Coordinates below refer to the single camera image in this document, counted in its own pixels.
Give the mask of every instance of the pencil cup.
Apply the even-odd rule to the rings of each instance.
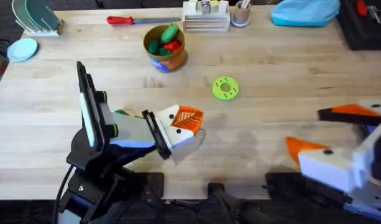
[[[241,8],[242,1],[236,3],[232,13],[231,23],[236,27],[245,27],[250,22],[251,3],[248,3],[247,8]]]

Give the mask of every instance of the green ring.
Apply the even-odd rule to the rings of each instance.
[[[229,91],[223,91],[222,85],[229,85]],[[213,82],[213,95],[222,101],[233,100],[239,93],[239,85],[231,77],[219,77]]]

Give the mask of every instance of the blue plastic bag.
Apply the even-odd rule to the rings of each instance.
[[[339,0],[284,0],[270,13],[276,26],[324,27],[338,14]]]

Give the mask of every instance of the wooden tabletop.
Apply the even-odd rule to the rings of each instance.
[[[329,146],[356,145],[350,124],[317,121],[316,111],[381,99],[381,51],[352,52],[336,21],[324,28],[276,27],[273,6],[254,6],[246,28],[186,33],[186,65],[153,67],[142,46],[155,25],[109,26],[106,17],[180,17],[181,9],[61,11],[62,36],[36,38],[30,60],[10,63],[0,84],[0,199],[52,199],[81,128],[76,61],[106,90],[112,110],[204,111],[203,130],[163,161],[156,152],[129,164],[165,174],[165,198],[204,198],[220,181],[238,197],[267,198],[264,174],[296,169],[285,136]],[[215,78],[229,76],[238,97],[218,101]]]

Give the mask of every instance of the screw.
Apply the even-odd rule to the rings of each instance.
[[[325,150],[323,151],[323,153],[326,154],[326,155],[328,156],[328,155],[334,154],[334,151],[332,151],[331,149],[325,149]]]

